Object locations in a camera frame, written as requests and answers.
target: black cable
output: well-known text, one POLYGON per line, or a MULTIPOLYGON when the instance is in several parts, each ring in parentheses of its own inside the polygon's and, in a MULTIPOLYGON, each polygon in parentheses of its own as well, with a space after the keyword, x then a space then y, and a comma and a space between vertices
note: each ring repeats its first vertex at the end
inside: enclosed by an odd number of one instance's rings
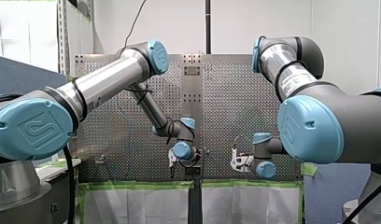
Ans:
POLYGON ((346 218, 343 224, 350 224, 351 220, 368 204, 370 203, 379 193, 381 192, 381 185, 374 190, 362 203, 357 206, 357 208, 346 218))
POLYGON ((74 224, 75 216, 75 177, 74 177, 74 166, 72 164, 71 153, 69 152, 68 146, 63 148, 65 160, 68 168, 68 180, 69 180, 69 212, 67 224, 74 224))
POLYGON ((123 49, 121 49, 119 55, 121 55, 121 54, 123 53, 124 49, 126 49, 126 47, 127 47, 127 41, 129 40, 130 36, 131 36, 132 33, 133 33, 133 29, 134 29, 135 23, 137 22, 138 17, 139 17, 140 14, 141 14, 141 10, 142 10, 142 8, 144 7, 144 4, 145 4, 146 2, 147 2, 147 0, 144 0, 144 1, 142 2, 142 4, 141 4, 140 8, 138 9, 137 15, 135 16, 135 19, 134 19, 133 24, 132 24, 132 28, 130 29, 129 34, 127 34, 127 36, 126 36, 126 40, 124 41, 124 47, 123 47, 123 49))
POLYGON ((211 54, 211 0, 205 0, 205 50, 211 54))
POLYGON ((71 82, 72 82, 72 85, 74 86, 75 91, 79 95, 80 100, 82 101, 82 118, 79 120, 79 122, 82 122, 88 116, 88 105, 86 103, 85 96, 83 95, 82 91, 80 91, 78 88, 78 84, 76 83, 77 79, 78 78, 75 77, 74 79, 72 79, 71 82))
POLYGON ((170 167, 170 177, 173 179, 174 178, 174 175, 176 174, 176 163, 177 163, 178 159, 176 159, 176 161, 174 162, 173 166, 170 167))

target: pegboard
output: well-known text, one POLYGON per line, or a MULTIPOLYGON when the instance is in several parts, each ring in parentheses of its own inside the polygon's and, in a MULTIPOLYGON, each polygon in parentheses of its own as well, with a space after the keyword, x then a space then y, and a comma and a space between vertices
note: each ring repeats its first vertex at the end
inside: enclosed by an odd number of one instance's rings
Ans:
MULTIPOLYGON (((190 90, 183 90, 182 82, 189 78, 185 71, 190 64, 184 61, 188 56, 171 55, 168 72, 148 80, 162 112, 172 119, 179 119, 187 108, 183 102, 189 99, 190 90)), ((263 76, 252 74, 250 55, 198 57, 201 88, 192 89, 198 90, 192 94, 201 98, 201 113, 196 118, 200 132, 196 138, 199 138, 201 147, 210 151, 205 160, 205 178, 245 178, 230 165, 233 140, 242 135, 238 148, 250 152, 255 132, 278 135, 279 102, 272 85, 263 76)), ((77 77, 114 59, 114 55, 78 55, 77 77)), ((166 145, 167 139, 152 134, 151 126, 127 91, 91 112, 85 120, 86 139, 83 141, 89 149, 89 157, 80 167, 80 181, 170 180, 167 152, 175 140, 166 145)), ((300 178, 300 165, 289 156, 274 156, 274 162, 276 180, 300 178)), ((175 179, 183 179, 183 173, 183 168, 178 165, 175 179)))

